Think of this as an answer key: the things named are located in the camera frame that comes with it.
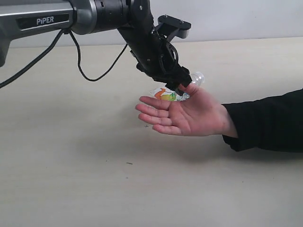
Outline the open bare human hand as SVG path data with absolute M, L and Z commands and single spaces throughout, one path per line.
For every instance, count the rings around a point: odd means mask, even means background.
M 237 130 L 226 107 L 204 89 L 190 84 L 180 87 L 189 98 L 165 101 L 142 96 L 135 109 L 138 118 L 158 133 L 175 136 L 205 137 L 224 135 L 237 138 Z

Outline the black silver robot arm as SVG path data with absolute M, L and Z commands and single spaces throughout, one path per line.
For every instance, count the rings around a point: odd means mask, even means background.
M 174 37 L 186 38 L 191 24 L 163 15 L 154 23 L 148 0 L 3 0 L 0 3 L 0 63 L 5 64 L 11 41 L 58 31 L 87 35 L 117 30 L 137 60 L 137 69 L 182 95 L 190 72 L 179 65 Z

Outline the black sleeved forearm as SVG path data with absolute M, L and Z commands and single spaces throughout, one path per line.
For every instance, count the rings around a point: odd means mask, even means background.
M 223 136 L 234 151 L 259 148 L 279 152 L 303 151 L 303 91 L 225 104 L 237 138 Z

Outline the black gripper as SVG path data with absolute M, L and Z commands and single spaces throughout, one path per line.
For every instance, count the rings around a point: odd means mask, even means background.
M 137 69 L 145 73 L 165 87 L 184 94 L 180 86 L 187 87 L 191 83 L 189 70 L 178 62 L 177 49 L 152 26 L 148 32 L 140 28 L 121 27 L 120 35 L 130 47 L 132 56 L 137 60 Z

